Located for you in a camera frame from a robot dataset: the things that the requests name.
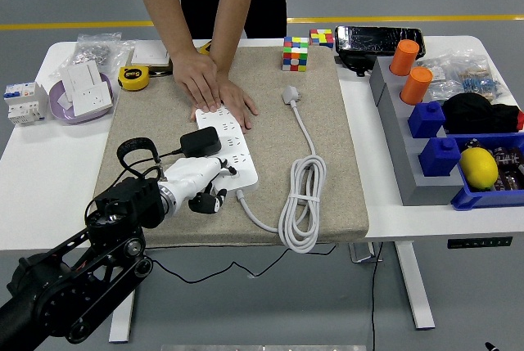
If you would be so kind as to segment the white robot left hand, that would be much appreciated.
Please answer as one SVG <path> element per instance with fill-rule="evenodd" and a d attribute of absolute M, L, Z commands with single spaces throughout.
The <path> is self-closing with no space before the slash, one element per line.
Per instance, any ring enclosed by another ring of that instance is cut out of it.
<path fill-rule="evenodd" d="M 175 215 L 185 201 L 189 209 L 199 214 L 216 214 L 225 202 L 227 190 L 215 194 L 213 181 L 221 171 L 235 176 L 237 170 L 227 160 L 217 157 L 192 157 L 177 160 L 165 171 L 165 180 L 159 182 L 165 214 Z"/>

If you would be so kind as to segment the person's right hand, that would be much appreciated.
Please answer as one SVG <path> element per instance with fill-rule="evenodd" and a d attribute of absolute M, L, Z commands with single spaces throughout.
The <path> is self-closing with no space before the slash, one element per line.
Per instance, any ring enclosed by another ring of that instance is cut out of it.
<path fill-rule="evenodd" d="M 217 68 L 209 56 L 195 48 L 183 49 L 171 56 L 174 81 L 192 105 L 203 111 L 216 111 L 221 104 Z"/>

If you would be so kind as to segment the person's left hand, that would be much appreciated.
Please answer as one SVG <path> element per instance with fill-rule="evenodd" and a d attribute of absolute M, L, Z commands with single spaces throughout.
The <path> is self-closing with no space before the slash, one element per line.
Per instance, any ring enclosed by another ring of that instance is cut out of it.
<path fill-rule="evenodd" d="M 226 106 L 231 115 L 239 123 L 243 133 L 247 133 L 252 128 L 250 115 L 258 115 L 253 100 L 229 80 L 224 72 L 216 75 L 216 91 L 213 95 L 208 88 L 207 97 L 204 97 L 204 84 L 193 83 L 187 87 L 187 95 L 191 99 L 193 113 L 195 110 L 204 112 L 216 112 L 222 105 Z"/>

